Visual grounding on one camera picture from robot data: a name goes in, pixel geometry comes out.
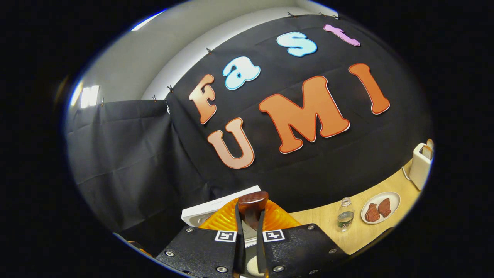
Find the white wall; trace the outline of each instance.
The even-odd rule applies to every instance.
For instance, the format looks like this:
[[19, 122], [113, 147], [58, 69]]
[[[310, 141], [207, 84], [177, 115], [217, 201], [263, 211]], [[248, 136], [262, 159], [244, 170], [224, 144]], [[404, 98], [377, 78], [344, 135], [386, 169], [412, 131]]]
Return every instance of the white wall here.
[[129, 24], [129, 32], [84, 74], [83, 87], [100, 86], [97, 103], [103, 96], [105, 102], [151, 99], [155, 94], [163, 99], [167, 86], [174, 86], [203, 57], [206, 47], [213, 49], [250, 27], [285, 17], [287, 11], [332, 13], [307, 0], [191, 0], [137, 31], [130, 30], [139, 22]]
[[153, 96], [156, 96], [157, 99], [164, 99], [169, 93], [169, 88], [167, 87], [173, 87], [192, 66], [207, 54], [206, 47], [213, 50], [247, 29], [274, 19], [287, 17], [287, 12], [294, 15], [319, 14], [321, 12], [325, 15], [337, 16], [335, 11], [315, 2], [307, 0], [297, 0], [296, 2], [296, 4], [304, 8], [292, 6], [256, 11], [239, 16], [207, 31], [188, 44], [165, 65], [146, 89], [141, 99], [151, 99]]

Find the light blue letter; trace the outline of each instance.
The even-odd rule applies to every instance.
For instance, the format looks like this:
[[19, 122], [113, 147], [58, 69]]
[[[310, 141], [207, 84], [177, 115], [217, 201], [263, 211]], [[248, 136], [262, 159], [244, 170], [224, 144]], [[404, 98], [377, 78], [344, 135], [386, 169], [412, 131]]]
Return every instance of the light blue letter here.
[[261, 68], [254, 66], [249, 58], [245, 56], [237, 57], [223, 69], [223, 76], [227, 76], [225, 86], [229, 90], [236, 90], [246, 81], [256, 79], [259, 73], [261, 73]]
[[307, 36], [302, 33], [291, 32], [280, 35], [276, 39], [276, 42], [281, 46], [289, 47], [288, 53], [293, 56], [302, 57], [314, 53], [317, 50], [317, 45], [306, 38]]

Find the meat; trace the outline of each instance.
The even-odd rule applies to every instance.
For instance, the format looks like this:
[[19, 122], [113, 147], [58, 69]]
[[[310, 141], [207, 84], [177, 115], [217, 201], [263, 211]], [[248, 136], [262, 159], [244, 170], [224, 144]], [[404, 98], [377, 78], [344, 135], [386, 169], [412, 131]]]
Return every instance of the meat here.
[[376, 206], [377, 206], [376, 204], [370, 204], [369, 205], [369, 209], [366, 212], [366, 220], [367, 221], [375, 222], [375, 221], [379, 220], [379, 218], [381, 218], [381, 216], [379, 215], [379, 211], [377, 210]]
[[379, 204], [379, 207], [377, 208], [379, 210], [379, 213], [382, 214], [384, 217], [388, 217], [388, 215], [391, 213], [389, 205], [389, 198], [386, 198]]

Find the wooden table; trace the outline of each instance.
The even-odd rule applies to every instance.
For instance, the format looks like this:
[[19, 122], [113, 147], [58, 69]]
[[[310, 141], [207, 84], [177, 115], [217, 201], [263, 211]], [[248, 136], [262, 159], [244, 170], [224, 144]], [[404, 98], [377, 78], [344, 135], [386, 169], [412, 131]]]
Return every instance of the wooden table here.
[[[411, 165], [412, 160], [404, 166], [407, 174], [410, 172]], [[394, 191], [400, 195], [400, 206], [385, 221], [374, 225], [366, 224], [361, 217], [362, 207], [369, 199], [386, 191]], [[419, 194], [420, 191], [411, 181], [405, 178], [400, 168], [392, 176], [377, 185], [350, 197], [355, 208], [355, 216], [350, 229], [345, 232], [338, 232], [336, 229], [337, 212], [341, 201], [318, 208], [292, 212], [290, 215], [302, 225], [317, 224], [345, 253], [351, 255], [369, 244], [386, 229], [396, 226], [415, 204]]]

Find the bread slice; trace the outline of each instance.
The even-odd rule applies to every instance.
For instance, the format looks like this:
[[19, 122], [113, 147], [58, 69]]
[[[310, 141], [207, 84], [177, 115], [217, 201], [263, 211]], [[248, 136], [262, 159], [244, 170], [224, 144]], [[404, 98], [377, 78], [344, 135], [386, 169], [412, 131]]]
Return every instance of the bread slice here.
[[434, 142], [432, 141], [431, 138], [427, 139], [427, 146], [429, 146], [429, 148], [434, 150]]
[[422, 154], [428, 159], [432, 160], [432, 156], [434, 155], [434, 151], [427, 145], [422, 147]]

